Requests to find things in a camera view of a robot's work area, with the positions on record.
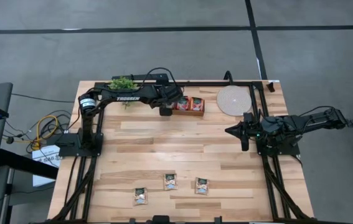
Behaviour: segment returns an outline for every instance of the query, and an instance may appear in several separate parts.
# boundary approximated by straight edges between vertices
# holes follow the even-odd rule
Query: small packet
[[[140,188],[140,189],[134,189],[134,197],[133,197],[133,205],[147,205],[147,189],[146,188]]]
[[[208,185],[209,185],[209,180],[196,177],[195,178],[195,193],[208,195]]]
[[[176,110],[189,110],[189,97],[182,96],[182,98],[176,103],[175,109]]]
[[[197,97],[192,97],[190,101],[191,111],[202,111],[204,108],[204,100]]]
[[[164,190],[176,190],[176,174],[164,174]]]

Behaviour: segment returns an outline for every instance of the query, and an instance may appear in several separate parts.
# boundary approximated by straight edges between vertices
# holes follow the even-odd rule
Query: white paper
[[[50,166],[60,167],[59,151],[60,148],[57,146],[46,146],[40,150],[32,151],[32,159]],[[53,179],[38,175],[32,176],[32,185],[34,187],[39,187],[54,181]]]

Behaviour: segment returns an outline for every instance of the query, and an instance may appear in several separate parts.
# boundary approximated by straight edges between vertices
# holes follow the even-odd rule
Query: gray floor
[[[252,0],[258,26],[353,25],[353,1]],[[0,0],[0,29],[247,26],[241,0]],[[353,30],[261,31],[269,79],[281,80],[291,114],[333,105],[353,118]],[[170,68],[178,79],[258,79],[251,33],[0,35],[0,82],[14,93],[73,100],[79,80]],[[27,129],[72,105],[12,97],[10,123]],[[321,130],[300,143],[316,217],[353,222],[353,129]],[[23,145],[3,148],[25,154]],[[12,223],[43,221],[50,197],[14,207]]]

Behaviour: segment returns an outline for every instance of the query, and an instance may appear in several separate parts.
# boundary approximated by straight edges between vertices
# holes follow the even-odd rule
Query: circular plate
[[[248,88],[230,85],[218,92],[218,107],[230,116],[243,116],[251,108],[251,102]]]

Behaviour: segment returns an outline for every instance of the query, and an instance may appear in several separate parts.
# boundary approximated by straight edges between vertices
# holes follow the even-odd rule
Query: wooden table
[[[93,85],[94,81],[80,82],[77,96]],[[121,103],[106,107],[102,129],[105,142],[96,165],[89,222],[128,222],[129,218],[145,222],[153,215],[169,215],[173,222],[212,222],[218,216],[225,222],[272,220],[255,143],[242,152],[240,140],[224,131],[242,117],[220,111],[216,98],[221,88],[185,87],[185,95],[205,99],[204,117],[161,117],[158,108],[152,110],[140,102],[126,110]],[[275,90],[270,93],[265,88],[269,113],[287,114],[280,83],[275,83]],[[77,114],[75,104],[72,121]],[[304,213],[313,216],[300,164],[291,156],[279,158],[286,190]],[[61,161],[48,218],[64,204],[72,162],[72,157]],[[75,186],[78,163],[69,195]],[[179,189],[163,191],[162,176],[170,172],[177,173]],[[194,194],[196,177],[210,180],[208,196]],[[148,189],[148,205],[133,206],[135,187]],[[275,193],[282,216],[280,196],[277,190]],[[84,198],[83,194],[77,218],[82,216]]]

